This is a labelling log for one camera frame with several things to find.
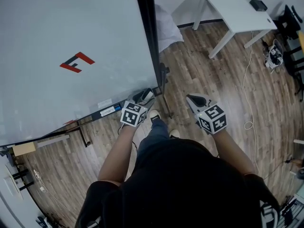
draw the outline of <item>whiteboard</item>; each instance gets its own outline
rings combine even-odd
[[[60,67],[81,52],[77,73]],[[157,87],[137,0],[0,0],[0,145]]]

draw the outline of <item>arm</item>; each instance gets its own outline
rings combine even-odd
[[[99,181],[108,181],[117,186],[124,182],[129,168],[132,140],[136,129],[131,126],[122,128],[116,143],[100,169],[98,175]]]
[[[212,137],[221,159],[227,161],[242,174],[255,173],[252,161],[234,142],[226,130],[221,130]]]

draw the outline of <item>white table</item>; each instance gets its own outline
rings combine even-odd
[[[272,29],[276,29],[276,25],[270,16],[266,12],[255,11],[249,3],[250,0],[200,0],[196,20],[193,25],[194,30],[197,30],[199,27],[207,1],[221,15],[229,28],[223,39],[211,51],[209,58],[213,58],[236,33],[261,30],[260,33],[244,45],[247,48]]]

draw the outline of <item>white shoe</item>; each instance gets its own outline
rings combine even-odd
[[[173,139],[179,139],[180,138],[180,132],[177,129],[173,129],[170,134],[169,134],[170,138]]]
[[[159,114],[159,112],[156,111],[156,110],[150,111],[150,120],[151,120],[151,123],[153,122],[153,120],[155,120],[157,118],[161,119],[161,115]]]

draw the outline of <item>red logo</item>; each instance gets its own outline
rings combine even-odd
[[[87,62],[88,64],[94,63],[94,61],[89,57],[87,57],[85,54],[83,54],[82,52],[78,52],[75,56],[71,57],[68,61],[61,64],[60,67],[66,68],[76,73],[80,73],[81,70],[79,68],[76,68],[76,66],[78,65],[77,63],[74,63],[73,65],[69,65],[70,63],[74,62],[77,58],[80,58],[81,60]]]

